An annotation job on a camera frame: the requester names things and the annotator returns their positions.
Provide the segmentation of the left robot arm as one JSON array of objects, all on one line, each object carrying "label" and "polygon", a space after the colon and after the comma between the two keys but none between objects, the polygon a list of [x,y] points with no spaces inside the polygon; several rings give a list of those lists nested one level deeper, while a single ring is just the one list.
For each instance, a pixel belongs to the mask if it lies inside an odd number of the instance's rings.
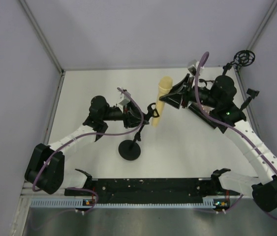
[{"label": "left robot arm", "polygon": [[95,96],[88,117],[74,132],[59,141],[38,144],[34,148],[25,172],[25,180],[32,183],[32,190],[54,194],[61,188],[75,188],[82,195],[89,194],[92,182],[87,180],[86,172],[70,171],[65,163],[84,146],[106,136],[108,121],[122,121],[124,127],[132,131],[149,123],[147,114],[132,99],[123,95],[119,104],[110,106],[103,96]]}]

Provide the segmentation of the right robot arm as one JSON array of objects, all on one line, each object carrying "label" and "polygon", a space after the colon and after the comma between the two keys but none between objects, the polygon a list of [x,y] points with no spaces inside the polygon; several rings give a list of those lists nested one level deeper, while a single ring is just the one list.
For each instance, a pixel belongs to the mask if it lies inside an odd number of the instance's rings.
[{"label": "right robot arm", "polygon": [[226,75],[217,76],[211,88],[198,87],[190,74],[176,85],[166,76],[158,84],[156,106],[162,110],[168,104],[179,109],[197,103],[204,118],[236,145],[257,174],[250,177],[230,169],[214,171],[211,190],[218,195],[226,190],[238,192],[252,198],[264,212],[271,212],[277,208],[277,157],[254,132],[243,113],[259,92],[249,89],[249,98],[241,107],[233,102],[236,93],[234,81]]}]

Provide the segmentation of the black tripod shock-mount stand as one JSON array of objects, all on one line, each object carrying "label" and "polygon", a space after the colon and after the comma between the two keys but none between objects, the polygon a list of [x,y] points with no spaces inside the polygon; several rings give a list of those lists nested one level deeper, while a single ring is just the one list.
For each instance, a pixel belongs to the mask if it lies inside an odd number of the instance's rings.
[{"label": "black tripod shock-mount stand", "polygon": [[241,50],[237,52],[233,60],[229,63],[227,63],[223,67],[223,75],[226,75],[226,73],[233,68],[235,72],[239,72],[242,67],[250,66],[255,61],[255,53],[250,50]]}]

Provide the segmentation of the grey microphone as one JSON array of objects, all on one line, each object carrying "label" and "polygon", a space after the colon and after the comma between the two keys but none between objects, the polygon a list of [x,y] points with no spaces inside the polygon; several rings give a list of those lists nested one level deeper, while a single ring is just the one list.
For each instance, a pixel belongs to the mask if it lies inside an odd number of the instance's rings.
[{"label": "grey microphone", "polygon": [[212,127],[213,129],[217,128],[217,125],[212,122],[211,120],[207,119],[202,112],[200,111],[200,109],[198,108],[198,106],[194,103],[191,103],[188,107],[187,107],[191,112],[193,112],[195,115],[197,115],[199,118],[201,118],[202,121],[204,121],[206,124],[208,124],[210,127]]}]

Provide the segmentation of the black round-base mic stand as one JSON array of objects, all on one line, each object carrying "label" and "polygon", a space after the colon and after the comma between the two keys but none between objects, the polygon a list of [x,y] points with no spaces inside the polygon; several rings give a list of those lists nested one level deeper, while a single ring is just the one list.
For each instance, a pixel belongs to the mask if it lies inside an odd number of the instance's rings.
[{"label": "black round-base mic stand", "polygon": [[159,112],[156,109],[156,103],[151,103],[147,107],[147,113],[144,115],[143,124],[139,127],[138,131],[135,133],[133,140],[124,140],[119,144],[118,151],[120,156],[128,161],[136,160],[141,154],[141,148],[139,142],[141,142],[141,133],[146,125],[149,125],[149,121],[154,121],[159,118]]}]

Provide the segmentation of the glitter rhinestone microphone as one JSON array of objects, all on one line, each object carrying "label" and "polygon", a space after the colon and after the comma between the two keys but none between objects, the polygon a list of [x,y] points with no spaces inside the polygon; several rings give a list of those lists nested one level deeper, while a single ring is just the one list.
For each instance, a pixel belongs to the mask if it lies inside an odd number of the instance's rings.
[{"label": "glitter rhinestone microphone", "polygon": [[201,106],[199,106],[199,105],[197,105],[198,106],[198,108],[200,109],[200,111],[203,111],[203,112],[205,112],[205,113],[207,113],[207,114],[209,114],[210,113],[210,111],[212,111],[214,108],[212,108],[212,107],[209,107],[209,106],[205,106],[205,105],[203,105],[203,104],[201,104]]}]

